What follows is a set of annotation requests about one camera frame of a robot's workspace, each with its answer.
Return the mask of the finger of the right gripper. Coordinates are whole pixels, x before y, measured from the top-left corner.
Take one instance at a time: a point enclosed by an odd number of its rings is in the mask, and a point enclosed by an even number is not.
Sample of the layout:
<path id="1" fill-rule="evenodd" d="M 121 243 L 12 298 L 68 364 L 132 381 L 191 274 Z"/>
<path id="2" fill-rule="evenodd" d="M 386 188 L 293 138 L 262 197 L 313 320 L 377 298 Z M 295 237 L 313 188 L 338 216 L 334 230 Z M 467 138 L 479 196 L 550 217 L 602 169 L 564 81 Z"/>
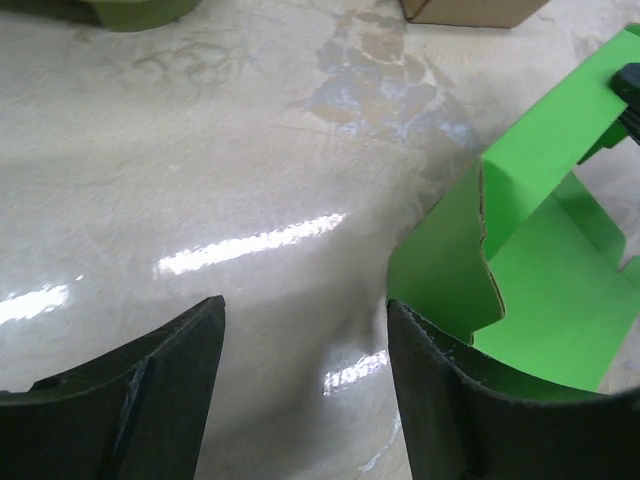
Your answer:
<path id="1" fill-rule="evenodd" d="M 639 144 L 640 64 L 628 63 L 618 70 L 612 77 L 612 91 L 626 103 L 618 122 L 627 135 Z"/>

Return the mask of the green paper box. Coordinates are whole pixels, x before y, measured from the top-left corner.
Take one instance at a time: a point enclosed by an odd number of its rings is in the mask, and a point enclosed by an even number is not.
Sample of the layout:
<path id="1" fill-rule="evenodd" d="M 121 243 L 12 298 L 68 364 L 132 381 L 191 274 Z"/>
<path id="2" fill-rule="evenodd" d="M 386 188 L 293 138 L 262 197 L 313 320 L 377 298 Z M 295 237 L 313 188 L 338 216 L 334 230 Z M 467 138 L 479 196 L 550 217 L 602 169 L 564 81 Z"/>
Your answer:
<path id="1" fill-rule="evenodd" d="M 626 133 L 631 24 L 481 154 L 396 247 L 387 296 L 474 351 L 595 391 L 639 312 L 639 263 L 574 168 Z"/>

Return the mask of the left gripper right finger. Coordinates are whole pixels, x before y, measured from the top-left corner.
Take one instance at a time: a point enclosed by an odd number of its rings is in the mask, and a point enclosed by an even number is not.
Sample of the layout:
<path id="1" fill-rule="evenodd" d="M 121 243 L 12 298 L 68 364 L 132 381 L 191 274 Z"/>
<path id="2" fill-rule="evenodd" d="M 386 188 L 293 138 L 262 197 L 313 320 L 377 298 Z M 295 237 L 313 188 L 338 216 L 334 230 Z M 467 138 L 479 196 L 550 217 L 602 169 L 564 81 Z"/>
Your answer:
<path id="1" fill-rule="evenodd" d="M 601 395 L 537 378 L 395 300 L 387 326 L 413 478 L 638 478 L 637 389 Z"/>

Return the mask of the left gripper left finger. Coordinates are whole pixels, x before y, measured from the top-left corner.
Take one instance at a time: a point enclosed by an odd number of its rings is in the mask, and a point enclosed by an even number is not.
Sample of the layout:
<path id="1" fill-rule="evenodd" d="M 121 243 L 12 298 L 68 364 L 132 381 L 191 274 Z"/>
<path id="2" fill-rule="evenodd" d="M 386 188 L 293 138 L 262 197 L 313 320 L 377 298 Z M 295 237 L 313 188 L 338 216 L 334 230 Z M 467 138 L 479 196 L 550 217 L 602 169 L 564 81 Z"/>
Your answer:
<path id="1" fill-rule="evenodd" d="M 26 392 L 2 392 L 2 478 L 193 478 L 224 333 L 225 301 L 209 297 Z"/>

